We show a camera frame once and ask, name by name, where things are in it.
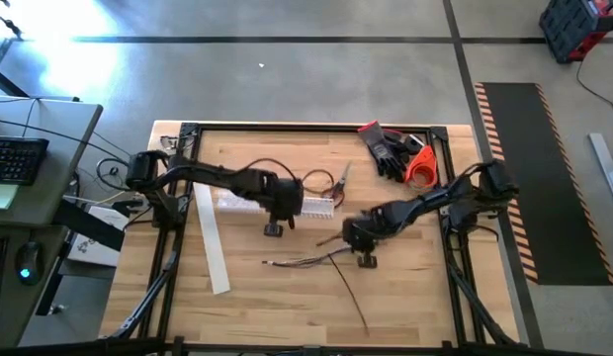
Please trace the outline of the white cardboard box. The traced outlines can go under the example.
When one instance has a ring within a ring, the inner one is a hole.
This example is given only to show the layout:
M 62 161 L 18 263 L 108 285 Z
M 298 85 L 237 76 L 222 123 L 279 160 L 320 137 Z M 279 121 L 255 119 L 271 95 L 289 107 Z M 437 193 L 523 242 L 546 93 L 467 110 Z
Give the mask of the white cardboard box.
M 115 228 L 122 229 L 129 218 L 109 208 L 91 206 L 88 213 Z M 69 260 L 116 267 L 120 252 L 102 245 L 82 234 L 77 234 L 67 255 Z

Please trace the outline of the black desk support beam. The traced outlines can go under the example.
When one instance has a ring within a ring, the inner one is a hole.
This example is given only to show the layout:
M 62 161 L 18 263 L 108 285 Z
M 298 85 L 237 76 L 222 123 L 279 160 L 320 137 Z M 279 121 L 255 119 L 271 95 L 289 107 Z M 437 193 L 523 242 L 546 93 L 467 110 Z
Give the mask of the black desk support beam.
M 122 230 L 103 222 L 65 200 L 60 201 L 52 223 L 66 226 L 70 230 L 116 251 L 121 250 L 125 239 L 125 233 Z

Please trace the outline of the black keyboard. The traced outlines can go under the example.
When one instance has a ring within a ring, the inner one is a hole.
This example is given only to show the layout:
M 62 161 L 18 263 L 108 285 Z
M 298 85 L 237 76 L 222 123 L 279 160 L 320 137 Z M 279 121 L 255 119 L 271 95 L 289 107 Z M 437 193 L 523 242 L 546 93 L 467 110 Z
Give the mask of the black keyboard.
M 0 184 L 31 186 L 46 157 L 48 140 L 0 135 Z

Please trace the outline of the black grey work glove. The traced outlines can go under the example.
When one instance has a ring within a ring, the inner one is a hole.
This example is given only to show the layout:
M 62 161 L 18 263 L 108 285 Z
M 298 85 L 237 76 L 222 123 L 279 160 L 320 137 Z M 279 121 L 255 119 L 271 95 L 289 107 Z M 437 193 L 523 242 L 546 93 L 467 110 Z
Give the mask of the black grey work glove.
M 358 134 L 374 158 L 378 174 L 402 183 L 406 167 L 400 157 L 393 151 L 379 123 L 373 121 L 359 128 Z

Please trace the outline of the orange tape dispenser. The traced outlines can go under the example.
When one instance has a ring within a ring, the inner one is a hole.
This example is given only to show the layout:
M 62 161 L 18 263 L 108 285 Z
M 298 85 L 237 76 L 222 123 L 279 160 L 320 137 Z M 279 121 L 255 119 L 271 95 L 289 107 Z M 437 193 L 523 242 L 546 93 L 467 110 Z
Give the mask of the orange tape dispenser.
M 432 188 L 438 181 L 437 159 L 431 146 L 424 145 L 408 165 L 404 182 L 418 188 Z

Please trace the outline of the black red tool case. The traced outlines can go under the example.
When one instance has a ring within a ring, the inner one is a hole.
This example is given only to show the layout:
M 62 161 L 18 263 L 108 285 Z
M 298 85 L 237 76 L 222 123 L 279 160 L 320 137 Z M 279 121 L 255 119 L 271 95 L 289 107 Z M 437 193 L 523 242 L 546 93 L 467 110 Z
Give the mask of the black red tool case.
M 584 61 L 613 31 L 612 9 L 613 0 L 550 0 L 539 27 L 556 62 Z

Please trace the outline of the white duct cover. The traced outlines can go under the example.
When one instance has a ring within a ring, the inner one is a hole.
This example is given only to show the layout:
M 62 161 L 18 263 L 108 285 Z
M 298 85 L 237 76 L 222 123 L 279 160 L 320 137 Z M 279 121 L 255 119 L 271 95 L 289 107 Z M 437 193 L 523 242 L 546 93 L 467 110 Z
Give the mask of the white duct cover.
M 206 252 L 208 271 L 215 295 L 230 291 L 227 268 L 219 237 L 211 188 L 205 184 L 193 184 L 198 217 Z

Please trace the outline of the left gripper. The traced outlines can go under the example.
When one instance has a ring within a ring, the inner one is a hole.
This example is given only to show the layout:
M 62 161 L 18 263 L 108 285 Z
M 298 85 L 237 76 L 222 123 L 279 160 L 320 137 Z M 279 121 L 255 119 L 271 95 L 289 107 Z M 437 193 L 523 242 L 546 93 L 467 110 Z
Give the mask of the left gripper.
M 264 227 L 264 234 L 271 237 L 282 237 L 283 227 L 276 222 L 288 222 L 290 229 L 296 228 L 295 216 L 302 211 L 304 186 L 301 179 L 279 178 L 269 186 L 271 202 L 266 206 L 270 214 L 270 222 Z

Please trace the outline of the black striped-edge floor mat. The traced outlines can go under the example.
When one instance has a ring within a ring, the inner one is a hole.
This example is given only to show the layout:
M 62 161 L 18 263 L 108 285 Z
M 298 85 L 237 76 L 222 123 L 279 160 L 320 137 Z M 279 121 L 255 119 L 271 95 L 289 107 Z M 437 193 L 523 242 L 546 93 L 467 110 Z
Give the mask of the black striped-edge floor mat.
M 612 286 L 612 268 L 541 87 L 482 82 L 474 88 L 491 154 L 519 187 L 508 219 L 526 279 Z

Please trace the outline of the black computer mouse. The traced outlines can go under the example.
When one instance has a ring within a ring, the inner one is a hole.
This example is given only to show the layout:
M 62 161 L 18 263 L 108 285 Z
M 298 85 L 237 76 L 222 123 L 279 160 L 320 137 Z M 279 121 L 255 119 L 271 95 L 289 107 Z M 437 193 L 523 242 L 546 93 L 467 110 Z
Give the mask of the black computer mouse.
M 28 241 L 21 245 L 15 257 L 15 270 L 19 281 L 27 286 L 37 284 L 44 271 L 43 245 Z

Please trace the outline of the white slotted cable duct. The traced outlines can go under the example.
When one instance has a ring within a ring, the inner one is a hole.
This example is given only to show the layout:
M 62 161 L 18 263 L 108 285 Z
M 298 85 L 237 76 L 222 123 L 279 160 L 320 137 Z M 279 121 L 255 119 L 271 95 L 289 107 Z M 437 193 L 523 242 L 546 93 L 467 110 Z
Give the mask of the white slotted cable duct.
M 218 191 L 216 208 L 225 213 L 263 214 L 265 210 L 255 201 L 235 196 L 230 191 Z M 335 202 L 332 199 L 305 197 L 300 217 L 315 219 L 332 219 Z

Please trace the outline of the red-handled scissors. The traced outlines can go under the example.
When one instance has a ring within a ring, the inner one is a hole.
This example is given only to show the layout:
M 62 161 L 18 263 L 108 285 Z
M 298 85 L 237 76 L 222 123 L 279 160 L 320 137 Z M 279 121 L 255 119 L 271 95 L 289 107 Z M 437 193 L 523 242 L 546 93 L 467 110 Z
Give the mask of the red-handled scissors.
M 344 189 L 347 183 L 347 178 L 348 178 L 351 164 L 352 162 L 349 161 L 346 164 L 339 179 L 337 181 L 334 181 L 329 188 L 325 189 L 324 191 L 320 193 L 320 196 L 322 198 L 331 199 L 334 202 L 335 209 L 339 208 L 344 201 L 344 198 L 345 198 Z

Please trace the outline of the black diagonal stand bar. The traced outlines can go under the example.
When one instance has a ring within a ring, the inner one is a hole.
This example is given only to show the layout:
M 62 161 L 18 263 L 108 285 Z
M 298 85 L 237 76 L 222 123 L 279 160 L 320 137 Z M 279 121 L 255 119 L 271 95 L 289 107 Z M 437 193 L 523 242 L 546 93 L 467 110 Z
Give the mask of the black diagonal stand bar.
M 29 95 L 0 72 L 0 90 L 9 96 L 29 98 Z

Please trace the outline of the green sticky notepad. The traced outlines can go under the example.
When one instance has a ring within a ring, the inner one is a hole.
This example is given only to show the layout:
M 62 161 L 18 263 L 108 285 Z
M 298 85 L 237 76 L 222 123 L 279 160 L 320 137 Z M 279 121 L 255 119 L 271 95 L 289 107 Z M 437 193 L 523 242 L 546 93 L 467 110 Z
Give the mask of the green sticky notepad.
M 0 210 L 10 208 L 19 190 L 18 185 L 0 184 Z

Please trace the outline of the grey desk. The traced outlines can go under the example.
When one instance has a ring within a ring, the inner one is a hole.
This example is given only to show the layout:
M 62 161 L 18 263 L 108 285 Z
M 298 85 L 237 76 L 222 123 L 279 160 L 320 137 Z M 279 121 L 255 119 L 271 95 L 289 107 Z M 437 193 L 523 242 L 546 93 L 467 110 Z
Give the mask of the grey desk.
M 38 307 L 67 234 L 66 227 L 51 222 L 102 111 L 98 104 L 0 96 L 0 135 L 48 140 L 34 185 L 19 188 L 10 208 L 0 210 L 0 239 L 7 240 L 0 287 L 0 348 L 19 344 Z M 33 286 L 22 284 L 15 270 L 17 251 L 28 241 L 40 242 L 44 253 L 44 271 Z

